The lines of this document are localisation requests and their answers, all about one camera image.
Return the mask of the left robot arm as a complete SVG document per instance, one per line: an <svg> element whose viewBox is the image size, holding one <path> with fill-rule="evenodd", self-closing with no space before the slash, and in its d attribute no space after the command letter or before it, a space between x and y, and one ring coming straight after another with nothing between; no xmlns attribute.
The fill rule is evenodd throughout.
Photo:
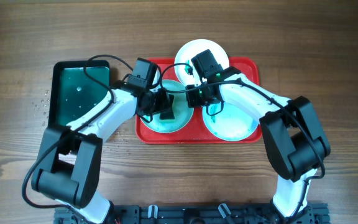
<svg viewBox="0 0 358 224"><path fill-rule="evenodd" d="M56 200L54 208L65 208L88 223L107 223L114 205L97 191L103 144L135 114L172 112L173 99L163 88L119 82L82 118L45 130L24 184Z"/></svg>

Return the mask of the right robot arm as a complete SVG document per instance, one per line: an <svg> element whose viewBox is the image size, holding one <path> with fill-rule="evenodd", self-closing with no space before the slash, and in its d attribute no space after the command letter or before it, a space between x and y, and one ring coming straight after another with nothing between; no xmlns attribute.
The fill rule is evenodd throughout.
<svg viewBox="0 0 358 224"><path fill-rule="evenodd" d="M325 176L324 159L331 152L311 101L269 92L234 67L186 72L196 82L185 90L191 105L227 103L258 122L269 163L278 174L273 206L283 221L295 221L306 208L310 182Z"/></svg>

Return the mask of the green scrubbing sponge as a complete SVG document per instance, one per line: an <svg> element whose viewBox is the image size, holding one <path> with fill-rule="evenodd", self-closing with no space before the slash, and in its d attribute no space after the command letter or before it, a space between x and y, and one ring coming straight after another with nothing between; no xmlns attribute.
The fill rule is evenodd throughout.
<svg viewBox="0 0 358 224"><path fill-rule="evenodd" d="M169 107L166 111L163 111L160 113L160 119L161 120L174 120L175 119L175 115L173 112L173 102L174 102L174 96L171 94L168 94L168 98L169 98Z"/></svg>

